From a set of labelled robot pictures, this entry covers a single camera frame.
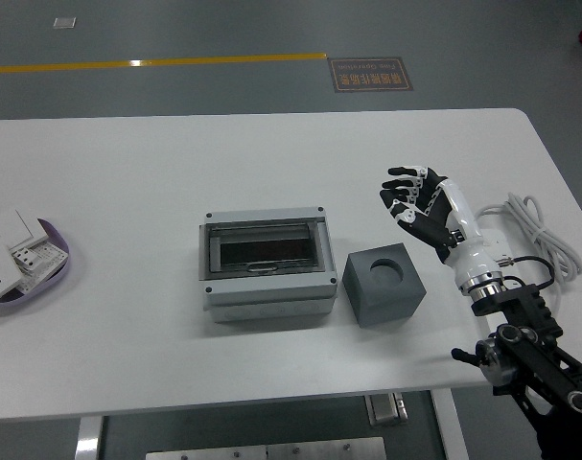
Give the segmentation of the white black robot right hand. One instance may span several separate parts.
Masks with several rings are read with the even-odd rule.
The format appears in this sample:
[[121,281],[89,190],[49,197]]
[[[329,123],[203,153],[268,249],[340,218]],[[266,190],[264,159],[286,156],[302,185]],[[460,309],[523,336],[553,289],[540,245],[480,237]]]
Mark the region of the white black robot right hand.
[[432,247],[454,271],[460,292],[474,300],[503,291],[499,265],[464,194],[447,176],[428,167],[393,167],[380,197],[395,222]]

